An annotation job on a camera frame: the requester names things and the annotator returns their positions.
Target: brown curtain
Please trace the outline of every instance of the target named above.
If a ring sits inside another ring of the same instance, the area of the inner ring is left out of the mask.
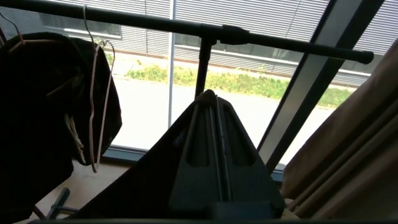
[[[398,41],[287,164],[281,192],[300,218],[329,218],[382,176],[395,177],[397,162]]]

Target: pavement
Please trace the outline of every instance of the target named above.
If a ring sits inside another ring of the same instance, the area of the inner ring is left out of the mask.
[[[113,141],[120,146],[150,149],[166,132],[168,120],[168,86],[141,80],[115,78],[123,126]],[[261,96],[248,96],[215,90],[228,100],[238,114],[253,144],[257,147],[279,102]],[[173,86],[172,122],[193,101],[195,88]],[[280,161],[287,164],[312,133],[333,110],[315,108]]]

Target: curtain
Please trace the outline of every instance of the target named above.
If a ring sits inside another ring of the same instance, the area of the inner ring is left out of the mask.
[[[284,169],[281,192],[300,218],[330,218],[398,162],[398,41]]]

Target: clothes hanger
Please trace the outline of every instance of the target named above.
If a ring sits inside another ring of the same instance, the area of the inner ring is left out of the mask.
[[[21,32],[19,32],[18,26],[15,24],[15,22],[12,22],[10,19],[8,19],[6,16],[4,16],[1,12],[0,12],[0,16],[3,17],[8,22],[10,22],[15,27],[15,30],[17,31],[17,34],[18,34],[18,37],[19,37],[19,42],[16,45],[14,45],[13,47],[11,47],[9,52],[13,52],[15,49],[19,48],[20,46],[26,45],[27,43],[58,42],[56,40],[46,40],[46,39],[43,39],[43,40],[24,40],[24,38],[22,37]]]
[[[102,40],[100,43],[95,46],[94,38],[88,28],[87,25],[87,20],[86,20],[86,5],[83,6],[83,19],[85,23],[86,30],[88,32],[88,35],[91,38],[91,42],[93,43],[93,49],[95,51],[94,53],[94,61],[93,61],[93,69],[91,73],[91,83],[90,83],[90,107],[91,107],[91,114],[90,114],[90,119],[89,119],[89,125],[88,125],[88,139],[89,139],[89,148],[90,148],[90,161],[91,161],[91,168],[93,169],[93,172],[97,173],[98,166],[100,164],[100,157],[101,157],[101,147],[102,147],[102,140],[103,140],[103,133],[104,133],[104,124],[105,124],[105,116],[106,116],[106,107],[108,104],[108,96],[109,96],[109,89],[111,86],[111,80],[112,80],[112,72],[113,72],[113,65],[115,61],[115,51],[113,44],[108,41],[108,40]],[[103,45],[103,47],[106,46],[106,44],[110,44],[112,46],[112,51],[113,51],[113,61],[112,61],[112,67],[111,67],[111,72],[109,74],[109,79],[108,79],[108,86],[106,88],[106,95],[105,95],[105,101],[104,101],[104,109],[103,109],[103,117],[101,121],[101,130],[99,132],[99,143],[98,143],[98,151],[97,151],[97,163],[94,160],[94,140],[93,140],[93,118],[94,118],[94,101],[93,101],[93,91],[94,91],[94,79],[95,79],[95,70],[96,70],[96,61],[98,57],[98,50],[100,47]]]

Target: building facade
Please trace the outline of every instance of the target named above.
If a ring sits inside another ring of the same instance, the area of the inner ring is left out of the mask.
[[[59,0],[107,10],[169,18],[169,0]],[[176,19],[214,25],[234,25],[253,33],[310,41],[328,0],[177,0]],[[59,32],[87,38],[84,22],[79,19],[0,7],[22,33]],[[16,35],[15,28],[1,19],[7,38]],[[116,50],[155,57],[167,57],[169,34],[117,24],[88,21],[95,37],[109,39]],[[333,80],[342,85],[362,84],[382,56],[398,38],[398,0],[386,0],[370,23],[355,49],[375,53],[373,62],[362,65],[345,62]],[[200,39],[176,34],[175,58],[196,62]],[[258,45],[226,45],[213,47],[210,63],[250,70],[265,69],[274,75],[291,76],[302,54]]]

